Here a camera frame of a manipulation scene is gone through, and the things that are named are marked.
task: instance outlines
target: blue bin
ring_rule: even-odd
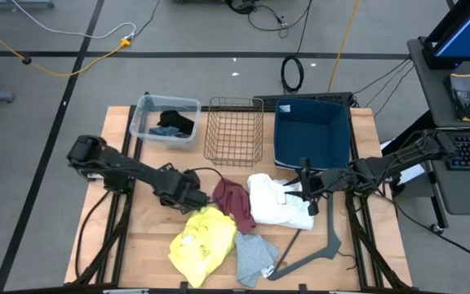
[[[315,100],[280,99],[275,113],[275,165],[300,169],[344,167],[349,162],[348,114],[342,105]]]

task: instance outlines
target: gray floor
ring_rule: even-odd
[[[56,29],[85,31],[96,0],[57,1],[56,9],[31,9]],[[267,1],[286,22],[297,18],[307,0]],[[106,0],[96,27],[105,33],[123,21],[140,25],[155,1]],[[337,52],[353,7],[352,0],[314,1],[304,39],[304,52]],[[406,40],[429,33],[447,12],[445,0],[363,1],[344,48],[350,53],[407,53]],[[255,23],[274,26],[266,11]],[[90,51],[107,51],[126,35],[93,40]],[[153,23],[128,51],[294,51],[301,28],[288,38],[255,31],[245,16],[206,0],[175,5],[162,0]],[[48,33],[20,12],[0,11],[0,37],[25,51],[78,51],[82,38]],[[74,58],[35,58],[49,69],[69,72]],[[99,134],[106,109],[134,104],[145,91],[199,99],[213,96],[280,94],[281,59],[273,58],[111,58],[82,74],[73,91],[29,225],[7,282],[7,290],[61,285],[81,213],[86,183],[66,167],[65,155],[78,135]],[[302,60],[306,79],[302,93],[324,92],[334,60]],[[355,91],[400,63],[399,60],[342,60],[332,91]],[[291,83],[293,67],[286,70]],[[16,94],[13,104],[0,103],[0,264],[41,157],[67,79],[53,78],[19,60],[0,57],[0,90]],[[377,111],[394,88],[387,86],[370,107]],[[375,84],[358,99],[366,105],[382,87]],[[427,110],[415,72],[377,117],[381,140],[393,138]],[[401,196],[401,205],[424,223],[432,223],[429,187],[418,179]],[[446,236],[470,248],[470,216],[449,216]],[[470,256],[401,216],[400,228],[414,285],[440,292],[470,291]]]

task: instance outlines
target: wire basket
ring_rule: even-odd
[[[264,102],[257,98],[210,100],[204,157],[215,165],[253,167],[262,160]]]

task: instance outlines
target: black cloth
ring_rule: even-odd
[[[161,127],[177,127],[180,132],[192,135],[193,121],[180,115],[175,110],[167,110],[161,113],[161,121],[157,123]]]

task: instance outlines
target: table surface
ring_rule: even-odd
[[[423,46],[420,40],[408,41],[407,47],[435,124],[438,127],[470,127],[470,122],[460,122],[456,119],[453,103],[444,85],[447,76],[452,73],[470,74],[470,61],[463,62],[454,70],[430,69],[423,58]]]
[[[106,115],[102,136],[108,144],[116,149],[122,146],[124,131],[127,124],[130,107],[110,107]],[[361,157],[381,156],[379,139],[375,129],[372,112],[370,109],[351,109],[353,128],[356,134],[358,153]],[[193,167],[214,167],[224,177],[244,184],[247,189],[247,177],[255,173],[267,173],[273,179],[292,179],[295,173],[278,169],[273,162],[273,123],[274,114],[264,113],[264,156],[262,161],[253,168],[216,167],[210,161],[204,159],[203,148],[206,136],[207,113],[201,114],[201,124],[198,130],[198,143],[191,152],[168,150],[162,145],[153,142],[144,142],[140,161],[152,167],[159,167],[166,163],[173,163],[180,171]],[[202,190],[211,194],[219,181],[215,173],[200,171]],[[104,194],[103,183],[98,180],[91,182],[86,193],[85,203],[82,209],[81,220],[89,212],[91,207]],[[349,227],[348,213],[344,206],[344,194],[334,195],[335,230],[342,246],[339,251],[344,254],[353,254],[353,241]],[[80,266],[84,269],[95,254],[99,251],[104,236],[104,229],[109,213],[111,197],[108,197],[92,214],[88,221],[82,239]],[[400,230],[394,207],[391,203],[376,197],[369,198],[371,221],[375,232],[375,241],[379,252],[384,256],[392,269],[399,275],[402,281],[411,284],[409,267],[401,241]],[[324,248],[327,244],[326,202],[319,202],[320,213],[315,218],[315,226],[311,231],[303,231],[291,248],[282,267],[287,266],[312,252]],[[120,287],[150,287],[150,288],[178,288],[185,277],[175,269],[168,259],[170,242],[180,233],[188,216],[181,215],[176,210],[162,207],[158,198],[153,196],[149,185],[137,181],[131,211],[130,226],[126,237],[126,249],[124,251],[122,274],[119,281]],[[251,231],[252,234],[261,234],[269,242],[277,246],[281,254],[286,249],[295,229],[279,225],[257,225]],[[75,279],[74,260],[77,242],[73,244],[69,267],[65,281]],[[373,285],[373,274],[370,266],[370,258],[366,249],[364,262],[366,265],[367,281]],[[112,275],[115,249],[109,254],[109,261],[105,281],[109,281]],[[202,284],[204,288],[233,289],[241,288],[237,282],[237,255],[232,250],[224,259],[223,264],[208,276]],[[269,281],[259,278],[255,289],[269,290],[293,290],[298,289],[300,283],[308,285],[310,290],[358,290],[357,271],[346,270],[354,266],[353,258],[337,255],[333,260],[317,259],[291,274],[277,280]]]

